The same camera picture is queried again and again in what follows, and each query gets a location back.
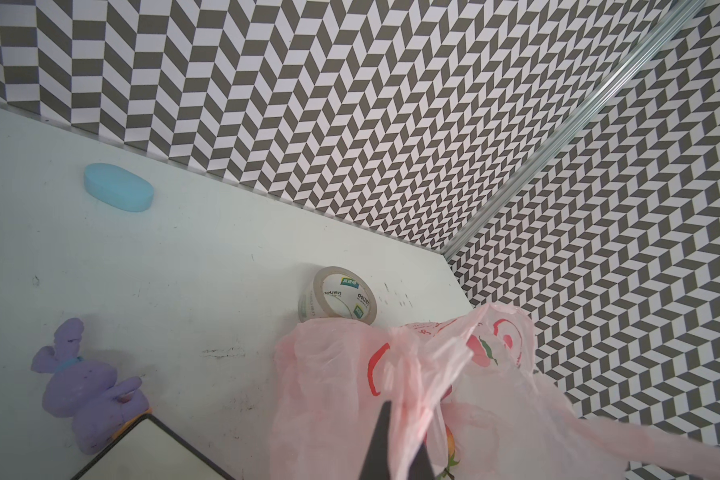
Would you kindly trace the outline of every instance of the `roll of tape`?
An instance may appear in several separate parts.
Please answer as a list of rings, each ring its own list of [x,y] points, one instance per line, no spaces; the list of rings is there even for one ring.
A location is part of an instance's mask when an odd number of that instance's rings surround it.
[[[362,278],[338,266],[327,266],[317,272],[312,284],[298,299],[298,319],[313,318],[376,320],[376,299]]]

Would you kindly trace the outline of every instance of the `rabbit head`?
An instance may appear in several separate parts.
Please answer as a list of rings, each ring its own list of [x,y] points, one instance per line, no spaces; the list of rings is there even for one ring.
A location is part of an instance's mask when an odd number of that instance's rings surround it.
[[[67,320],[54,334],[55,348],[44,346],[32,359],[34,372],[54,374],[43,394],[43,409],[52,416],[73,416],[117,381],[117,370],[111,365],[77,356],[83,329],[82,320]]]

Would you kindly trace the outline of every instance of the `light blue oval object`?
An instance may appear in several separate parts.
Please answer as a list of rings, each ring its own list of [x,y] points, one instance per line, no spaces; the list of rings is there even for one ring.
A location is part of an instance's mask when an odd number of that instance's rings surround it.
[[[111,164],[90,164],[85,168],[85,190],[126,212],[142,212],[152,205],[155,189],[150,182]]]

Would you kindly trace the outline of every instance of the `black and white geometric wallpaper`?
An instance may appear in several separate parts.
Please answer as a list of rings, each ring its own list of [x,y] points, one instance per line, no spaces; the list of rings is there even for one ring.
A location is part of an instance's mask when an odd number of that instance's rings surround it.
[[[451,266],[473,304],[530,312],[538,368],[579,415],[720,445],[720,2]]]
[[[0,101],[438,248],[670,0],[1,0]]]

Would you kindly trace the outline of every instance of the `deli logo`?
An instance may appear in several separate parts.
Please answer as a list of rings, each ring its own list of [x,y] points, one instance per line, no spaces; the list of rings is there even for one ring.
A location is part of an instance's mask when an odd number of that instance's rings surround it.
[[[349,285],[352,288],[360,288],[360,284],[353,278],[349,278],[348,276],[342,277],[341,285]]]

